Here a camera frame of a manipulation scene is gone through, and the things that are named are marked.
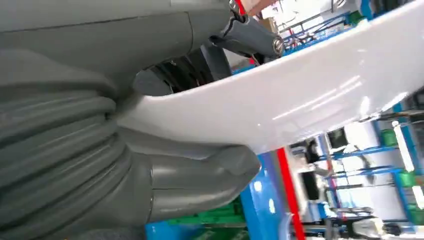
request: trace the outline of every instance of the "white plastic part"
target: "white plastic part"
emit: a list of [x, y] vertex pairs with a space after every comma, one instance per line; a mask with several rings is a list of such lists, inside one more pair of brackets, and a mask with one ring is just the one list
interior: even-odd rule
[[423, 13], [424, 1], [414, 1], [252, 70], [145, 96], [118, 124], [182, 142], [247, 145], [257, 154], [344, 126], [424, 85]]

